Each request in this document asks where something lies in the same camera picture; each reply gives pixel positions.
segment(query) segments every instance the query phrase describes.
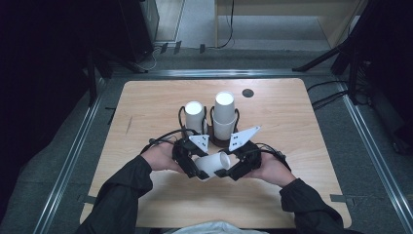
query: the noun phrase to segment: person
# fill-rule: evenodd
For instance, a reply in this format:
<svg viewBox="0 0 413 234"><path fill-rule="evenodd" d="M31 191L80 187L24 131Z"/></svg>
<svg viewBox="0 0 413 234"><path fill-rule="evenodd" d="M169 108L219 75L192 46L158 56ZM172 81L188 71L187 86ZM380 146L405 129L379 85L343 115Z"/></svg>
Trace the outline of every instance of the person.
<svg viewBox="0 0 413 234"><path fill-rule="evenodd" d="M100 188L92 212L76 233L134 233L138 198L153 188L151 172L183 173L171 158L172 148L168 142L153 146L111 176ZM263 179L282 188L282 209L295 214L297 233L359 233L346 230L342 217L323 202L318 192L296 178L272 154L263 152L261 158L261 167L244 177Z"/></svg>

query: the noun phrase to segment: aluminum rail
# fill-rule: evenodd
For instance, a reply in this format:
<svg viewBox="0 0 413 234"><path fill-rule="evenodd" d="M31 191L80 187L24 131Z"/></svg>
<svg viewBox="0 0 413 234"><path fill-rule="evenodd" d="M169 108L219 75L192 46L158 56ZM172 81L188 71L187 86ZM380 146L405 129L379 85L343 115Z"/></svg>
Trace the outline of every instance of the aluminum rail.
<svg viewBox="0 0 413 234"><path fill-rule="evenodd" d="M347 87L343 84L339 84L338 89L340 91L345 91L347 90ZM358 133L360 134L376 172L382 180L389 198L393 203L395 212L397 213L404 230L406 233L413 233L413 214L406 197L401 191L400 186L394 178L391 170L387 166L386 160L368 130L359 108L354 106L350 98L347 96L344 97L344 102L356 124Z"/></svg>
<svg viewBox="0 0 413 234"><path fill-rule="evenodd" d="M182 69L149 71L142 74L131 74L130 71L114 73L114 77L131 79L168 78L168 79L248 79L248 78L278 78L305 76L332 76L329 68L317 68L307 72L292 71L291 69Z"/></svg>
<svg viewBox="0 0 413 234"><path fill-rule="evenodd" d="M104 90L104 88L106 87L106 82L103 79L100 79L98 86L100 90ZM89 107L82 125L66 157L66 160L64 161L63 167L61 168L55 185L51 193L49 194L46 205L42 211L42 214L40 215L33 233L48 233L61 197L63 196L67 183L73 173L73 169L76 165L83 143L85 142L85 138L88 135L89 129L91 128L91 124L94 120L94 116L97 112L100 101L101 94L97 96L94 104Z"/></svg>

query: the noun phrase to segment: wooden table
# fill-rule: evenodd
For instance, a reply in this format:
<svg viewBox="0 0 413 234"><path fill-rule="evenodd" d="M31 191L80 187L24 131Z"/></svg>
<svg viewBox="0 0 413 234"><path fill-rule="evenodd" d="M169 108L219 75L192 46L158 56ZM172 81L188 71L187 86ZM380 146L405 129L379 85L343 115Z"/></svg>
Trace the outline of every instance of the wooden table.
<svg viewBox="0 0 413 234"><path fill-rule="evenodd" d="M331 48L346 37L366 0L235 0L234 16L316 16ZM215 47L218 16L231 16L232 0L215 0Z"/></svg>
<svg viewBox="0 0 413 234"><path fill-rule="evenodd" d="M253 97L244 97L245 89L253 90ZM235 105L241 113L238 129L261 126L251 141L267 143L284 153L293 173L312 185L324 202L341 214L345 226L350 226L347 205L330 200L330 194L342 192L300 79L127 83L89 195L96 196L103 182L134 158L149 138L179 129L180 106L197 100L210 110L220 91L230 91L235 96ZM209 154L218 150L209 144ZM154 189L139 200L137 226L183 227L225 220L240 228L294 227L293 214L282 211L280 189L262 180L214 177L202 182L170 171L153 172L151 177ZM86 204L81 221L91 210L92 205Z"/></svg>

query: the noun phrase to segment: paper cup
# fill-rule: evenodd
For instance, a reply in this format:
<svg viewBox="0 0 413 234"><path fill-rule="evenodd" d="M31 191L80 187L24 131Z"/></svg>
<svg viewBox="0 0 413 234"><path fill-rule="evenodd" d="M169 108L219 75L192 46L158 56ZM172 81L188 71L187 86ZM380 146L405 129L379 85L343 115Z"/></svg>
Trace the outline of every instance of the paper cup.
<svg viewBox="0 0 413 234"><path fill-rule="evenodd" d="M231 161L228 155L225 152L219 152L216 154L208 155L196 159L195 165L198 169L207 173L209 178L216 176L215 172L221 169L228 170L231 167Z"/></svg>
<svg viewBox="0 0 413 234"><path fill-rule="evenodd" d="M221 124L229 124L234 120L234 115L234 95L228 91L219 92L215 97L213 119Z"/></svg>
<svg viewBox="0 0 413 234"><path fill-rule="evenodd" d="M229 124L218 123L213 119L213 135L220 140L227 140L231 137L231 133L234 132L236 118L233 117L233 121Z"/></svg>
<svg viewBox="0 0 413 234"><path fill-rule="evenodd" d="M198 101L190 101L185 105L185 127L187 129L193 129L197 133L201 134L204 128L206 132L207 122L204 121L204 108Z"/></svg>

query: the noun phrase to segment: black jacket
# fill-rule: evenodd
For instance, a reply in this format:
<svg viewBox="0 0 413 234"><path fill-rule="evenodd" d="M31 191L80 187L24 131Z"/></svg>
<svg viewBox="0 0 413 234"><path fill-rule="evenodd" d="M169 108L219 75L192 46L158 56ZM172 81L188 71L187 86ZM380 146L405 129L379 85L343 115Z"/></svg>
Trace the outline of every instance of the black jacket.
<svg viewBox="0 0 413 234"><path fill-rule="evenodd" d="M138 198L153 187L151 172L141 156L128 162L100 188L92 212L76 233L134 233ZM295 213L297 233L358 233L345 230L342 217L300 178L280 193L282 209Z"/></svg>

